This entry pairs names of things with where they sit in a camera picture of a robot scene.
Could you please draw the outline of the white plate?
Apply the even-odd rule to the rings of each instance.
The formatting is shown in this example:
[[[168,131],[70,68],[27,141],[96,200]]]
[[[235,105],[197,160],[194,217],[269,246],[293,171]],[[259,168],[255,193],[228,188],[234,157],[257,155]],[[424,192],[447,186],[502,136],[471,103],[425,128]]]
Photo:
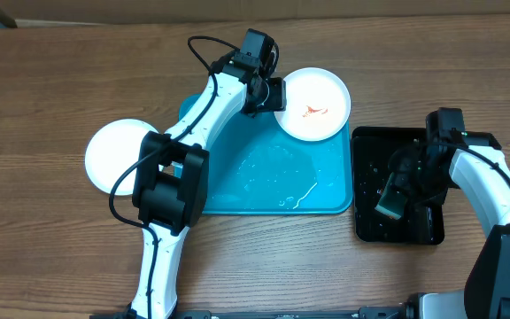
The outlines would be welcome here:
[[[318,142],[334,136],[349,120],[352,100],[344,82],[318,68],[298,69],[284,78],[286,107],[274,116],[290,136]]]
[[[139,159],[143,138],[158,131],[136,119],[111,122],[89,141],[84,166],[89,180],[102,192],[110,194],[118,178]]]

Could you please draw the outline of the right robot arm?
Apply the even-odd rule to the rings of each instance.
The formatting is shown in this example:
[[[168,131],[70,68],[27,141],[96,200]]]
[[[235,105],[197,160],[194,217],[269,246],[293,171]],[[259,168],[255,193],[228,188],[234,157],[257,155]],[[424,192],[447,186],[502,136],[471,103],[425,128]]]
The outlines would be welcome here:
[[[496,138],[467,131],[459,108],[440,108],[426,118],[425,139],[395,151],[388,168],[378,212],[398,219],[417,206],[441,205],[457,188],[486,236],[464,288],[422,293],[407,316],[510,318],[510,170]]]

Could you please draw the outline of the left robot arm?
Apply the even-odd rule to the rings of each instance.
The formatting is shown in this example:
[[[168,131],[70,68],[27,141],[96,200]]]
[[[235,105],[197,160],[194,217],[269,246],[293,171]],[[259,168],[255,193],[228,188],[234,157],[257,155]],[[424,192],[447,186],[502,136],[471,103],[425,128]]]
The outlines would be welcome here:
[[[165,133],[141,142],[132,203],[143,231],[143,259],[131,318],[168,318],[177,304],[176,279],[184,239],[205,208],[209,150],[238,113],[286,108],[285,82],[273,75],[275,40],[248,29],[241,46],[206,66],[207,84],[185,115]]]

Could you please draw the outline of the green sponge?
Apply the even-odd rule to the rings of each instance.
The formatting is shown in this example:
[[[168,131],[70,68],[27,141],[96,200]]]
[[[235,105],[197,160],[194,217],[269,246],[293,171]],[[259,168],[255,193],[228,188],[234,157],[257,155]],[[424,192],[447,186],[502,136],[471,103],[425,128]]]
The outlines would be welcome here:
[[[396,176],[391,173],[375,210],[393,220],[400,220],[405,214],[407,198],[395,186]]]

